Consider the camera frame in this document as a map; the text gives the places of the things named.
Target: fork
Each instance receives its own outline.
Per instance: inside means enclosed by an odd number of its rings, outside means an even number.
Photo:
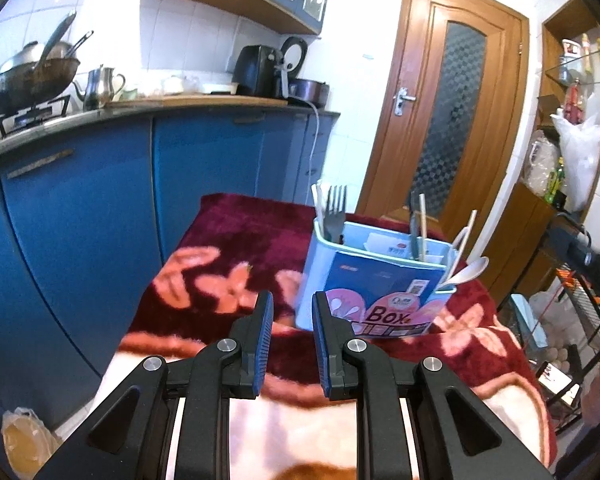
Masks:
[[[324,234],[327,241],[344,244],[342,232],[347,219],[347,186],[331,186],[324,212]]]

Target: cabinet handle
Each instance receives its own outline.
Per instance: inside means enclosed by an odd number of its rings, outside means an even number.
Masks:
[[[18,176],[24,175],[25,173],[29,173],[29,171],[36,170],[37,168],[42,168],[42,166],[46,166],[47,164],[51,164],[56,160],[61,158],[65,158],[66,156],[73,155],[74,149],[69,148],[68,150],[62,150],[62,152],[57,152],[53,155],[46,156],[45,158],[41,158],[36,162],[32,162],[31,164],[27,164],[26,166],[21,167],[19,170],[14,170],[7,173],[7,179],[16,178]]]
[[[253,116],[253,117],[238,117],[234,119],[234,124],[256,124],[264,121],[265,115]]]

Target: door frame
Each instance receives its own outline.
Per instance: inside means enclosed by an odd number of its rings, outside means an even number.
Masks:
[[[400,7],[400,18],[398,19],[398,30],[395,38],[394,56],[391,62],[391,68],[389,70],[389,77],[387,79],[386,91],[384,93],[384,101],[382,102],[382,110],[380,113],[380,119],[378,121],[378,129],[376,130],[376,138],[374,139],[371,156],[369,158],[369,164],[366,168],[366,174],[364,183],[362,185],[362,191],[360,192],[360,199],[356,207],[357,214],[366,214],[366,206],[370,198],[371,189],[373,186],[374,176],[378,170],[380,159],[382,155],[382,149],[387,138],[388,127],[394,113],[394,96],[397,91],[398,80],[400,77],[400,69],[402,67],[402,60],[404,57],[404,47],[409,27],[410,14],[411,14],[411,1],[402,0]],[[503,4],[494,0],[482,0],[485,4],[495,6],[498,9],[506,12],[512,16],[515,16],[520,20],[522,26],[522,54],[520,57],[520,70],[518,72],[518,84],[516,88],[516,94],[514,98],[513,114],[504,143],[504,150],[500,157],[498,169],[496,172],[496,179],[489,188],[487,198],[484,202],[482,214],[479,214],[474,228],[472,230],[472,236],[467,244],[466,254],[471,251],[475,241],[478,239],[486,219],[488,218],[491,209],[495,203],[496,197],[506,176],[507,167],[511,160],[513,146],[516,141],[518,130],[522,122],[522,108],[526,93],[526,82],[528,76],[528,63],[529,63],[529,47],[530,47],[530,34],[529,34],[529,20],[526,16],[523,16],[516,10],[513,10]],[[386,194],[391,193],[390,189],[386,190]]]

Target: metal pitcher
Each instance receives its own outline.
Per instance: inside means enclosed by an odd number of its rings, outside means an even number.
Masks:
[[[113,89],[114,77],[122,78],[122,85],[118,91],[114,91]],[[84,92],[82,92],[80,85],[76,81],[73,81],[73,83],[78,99],[84,103],[82,109],[97,110],[113,101],[113,97],[125,87],[126,78],[122,74],[113,75],[112,68],[100,65],[99,68],[89,72],[87,88]]]

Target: metal screw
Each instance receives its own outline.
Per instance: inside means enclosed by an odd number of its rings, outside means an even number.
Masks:
[[[422,363],[429,372],[437,372],[442,368],[442,361],[437,357],[425,357]]]
[[[221,352],[231,352],[235,350],[235,347],[238,346],[238,343],[233,339],[221,339],[218,341],[218,350]]]
[[[362,339],[352,339],[347,343],[347,348],[352,352],[363,352],[366,350],[366,343]]]
[[[144,360],[142,366],[145,370],[153,372],[162,366],[162,360],[159,357],[149,357],[148,359]]]

